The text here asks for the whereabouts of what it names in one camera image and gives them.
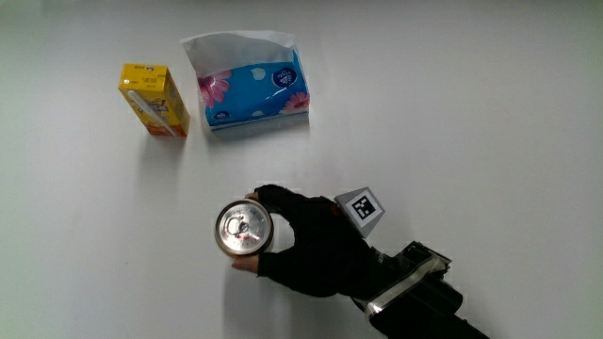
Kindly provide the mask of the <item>person's right hand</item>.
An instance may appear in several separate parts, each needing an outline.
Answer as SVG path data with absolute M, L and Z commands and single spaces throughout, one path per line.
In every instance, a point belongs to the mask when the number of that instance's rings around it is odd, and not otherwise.
M 396 271 L 378 260 L 333 201 L 276 185 L 260 186 L 246 197 L 285 218 L 294 244 L 279 252 L 237 257 L 233 268 L 318 298 L 341 294 L 367 300 L 396 279 Z

